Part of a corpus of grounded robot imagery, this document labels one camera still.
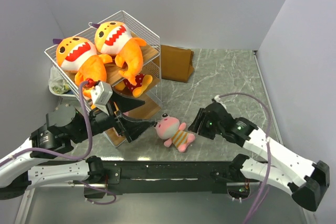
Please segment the large orange shark plush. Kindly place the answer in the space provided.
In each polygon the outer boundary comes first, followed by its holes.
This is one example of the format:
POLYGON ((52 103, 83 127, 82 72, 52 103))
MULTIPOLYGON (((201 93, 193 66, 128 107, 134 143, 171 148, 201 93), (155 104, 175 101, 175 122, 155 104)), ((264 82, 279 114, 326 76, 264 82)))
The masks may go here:
POLYGON ((106 81, 106 64, 113 59, 108 54, 99 54, 96 46, 87 38, 72 36, 64 39, 54 38, 57 45, 56 60, 63 70, 75 75, 74 81, 78 86, 87 79, 106 81))

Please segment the orange shark plush small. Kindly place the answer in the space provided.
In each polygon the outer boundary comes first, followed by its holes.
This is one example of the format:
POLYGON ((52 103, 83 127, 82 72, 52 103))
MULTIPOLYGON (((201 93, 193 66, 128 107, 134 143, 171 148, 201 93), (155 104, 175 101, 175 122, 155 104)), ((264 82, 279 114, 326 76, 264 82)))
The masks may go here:
POLYGON ((136 76, 143 67, 143 54, 141 48, 147 43, 144 39, 133 37, 130 28, 123 22, 108 21, 105 23, 89 23, 96 29, 94 43, 101 54, 115 56, 115 64, 122 68, 127 65, 127 70, 119 70, 119 74, 136 85, 136 76))

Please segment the pink striped plush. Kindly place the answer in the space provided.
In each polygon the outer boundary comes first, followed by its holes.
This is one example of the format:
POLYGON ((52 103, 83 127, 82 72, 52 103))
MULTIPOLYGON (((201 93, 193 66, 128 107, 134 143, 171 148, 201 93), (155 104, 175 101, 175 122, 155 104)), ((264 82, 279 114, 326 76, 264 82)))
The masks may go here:
POLYGON ((116 136, 118 136, 118 137, 120 136, 120 135, 118 134, 118 132, 115 130, 115 128, 112 128, 112 130, 114 131, 114 133, 115 133, 116 136))
POLYGON ((186 123, 164 113, 155 126, 156 133, 164 141, 165 147, 174 145, 180 153, 195 141, 195 135, 186 131, 186 123))

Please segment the yellow plush red dress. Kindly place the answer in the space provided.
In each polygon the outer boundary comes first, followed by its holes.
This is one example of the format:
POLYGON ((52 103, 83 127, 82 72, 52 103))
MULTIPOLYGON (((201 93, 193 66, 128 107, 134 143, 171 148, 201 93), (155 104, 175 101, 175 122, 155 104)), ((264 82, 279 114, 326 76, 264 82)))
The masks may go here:
POLYGON ((140 73, 135 76, 136 84, 131 84, 129 80, 124 79, 114 86, 118 91, 122 91, 127 88, 135 98, 138 98, 152 83, 153 77, 150 74, 140 73))

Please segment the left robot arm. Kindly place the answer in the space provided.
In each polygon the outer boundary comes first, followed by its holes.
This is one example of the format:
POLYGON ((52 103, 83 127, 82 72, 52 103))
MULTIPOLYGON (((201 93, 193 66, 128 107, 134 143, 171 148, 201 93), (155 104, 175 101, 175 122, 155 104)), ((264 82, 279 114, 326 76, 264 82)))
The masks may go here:
POLYGON ((89 184, 102 181, 106 171, 101 158, 89 156, 93 137, 113 127, 132 142, 156 125, 153 120, 125 115, 127 109, 144 105, 142 100, 117 94, 107 105, 107 112, 79 112, 74 106, 63 104, 47 113, 46 123, 1 159, 1 199, 16 198, 35 187, 68 180, 89 184))

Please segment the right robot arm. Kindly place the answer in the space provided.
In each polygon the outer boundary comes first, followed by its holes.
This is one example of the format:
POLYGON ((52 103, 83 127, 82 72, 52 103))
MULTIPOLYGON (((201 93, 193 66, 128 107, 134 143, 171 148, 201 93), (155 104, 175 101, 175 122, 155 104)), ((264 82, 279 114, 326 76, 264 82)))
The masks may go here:
POLYGON ((316 211, 330 186, 330 167, 323 161, 313 162, 287 149, 250 120, 234 118, 221 102, 212 102, 198 111, 188 128, 202 137, 220 135, 230 143, 270 160, 270 167, 250 157, 238 155, 232 162, 233 180, 244 178, 263 181, 288 193, 302 208, 316 211))

